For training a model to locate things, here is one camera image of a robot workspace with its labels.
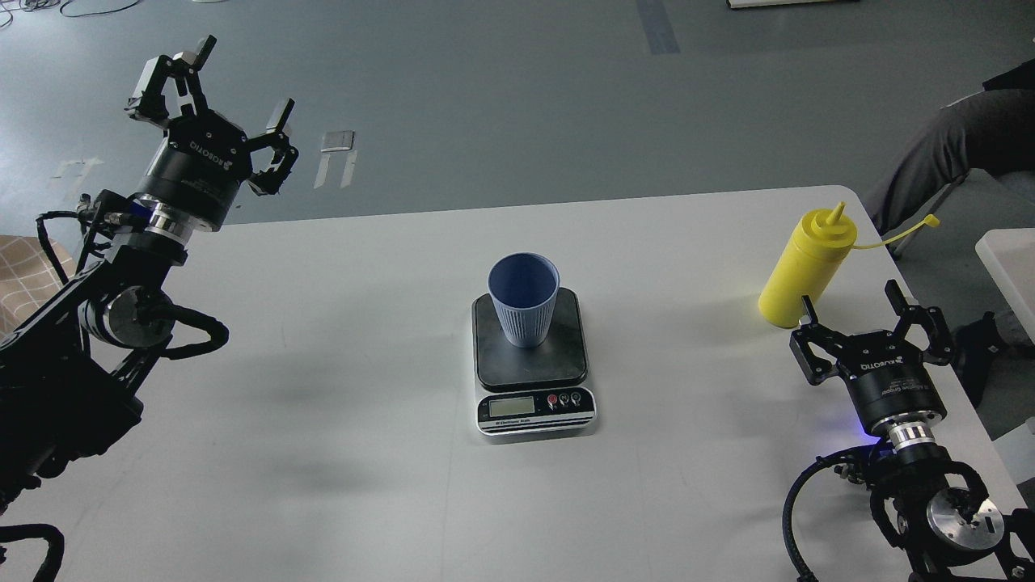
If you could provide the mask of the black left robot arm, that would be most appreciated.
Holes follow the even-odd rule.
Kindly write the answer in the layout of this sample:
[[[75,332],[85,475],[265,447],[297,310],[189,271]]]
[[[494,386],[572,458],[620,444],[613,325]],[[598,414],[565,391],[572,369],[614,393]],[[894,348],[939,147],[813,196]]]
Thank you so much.
[[[36,220],[49,265],[57,256],[48,220],[75,220],[82,245],[57,293],[2,339],[3,510],[140,424],[137,391],[160,360],[228,343],[225,324],[177,305],[162,283],[186,262],[193,233],[221,229],[243,185],[277,194],[298,150],[287,128],[292,99],[254,137],[211,109],[200,72],[216,43],[207,36],[193,51],[146,63],[125,110],[160,128],[162,142],[132,195],[103,190],[81,196],[73,211]]]

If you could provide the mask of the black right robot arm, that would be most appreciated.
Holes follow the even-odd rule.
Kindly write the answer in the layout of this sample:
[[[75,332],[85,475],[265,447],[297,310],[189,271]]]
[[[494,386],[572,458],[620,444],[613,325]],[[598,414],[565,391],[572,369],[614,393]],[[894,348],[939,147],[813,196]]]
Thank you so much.
[[[1033,578],[1033,512],[1004,513],[981,475],[936,442],[946,414],[927,365],[953,361],[955,346],[939,308],[906,301],[895,280],[885,294],[898,316],[894,329],[840,334],[824,327],[809,297],[790,336],[792,354],[812,386],[838,377],[859,424],[873,436],[861,445],[818,457],[792,483],[781,510],[783,548],[800,581],[817,576],[792,531],[792,510],[806,483],[832,469],[868,490],[869,512],[890,546],[901,549],[912,581],[954,581],[953,568],[995,557],[1004,581]]]

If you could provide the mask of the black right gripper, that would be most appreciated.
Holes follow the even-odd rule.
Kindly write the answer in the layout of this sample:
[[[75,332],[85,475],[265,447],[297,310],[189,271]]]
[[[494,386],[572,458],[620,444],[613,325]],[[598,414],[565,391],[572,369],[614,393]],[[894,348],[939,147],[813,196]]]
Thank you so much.
[[[892,331],[842,334],[818,322],[809,295],[800,297],[805,314],[790,336],[792,354],[810,386],[838,377],[844,380],[859,424],[866,435],[885,437],[894,424],[928,421],[931,426],[947,415],[946,406],[924,362],[949,365],[955,343],[942,309],[906,301],[897,280],[887,280],[885,295],[898,323]],[[921,351],[906,340],[911,327],[927,334]],[[822,348],[834,361],[814,353]]]

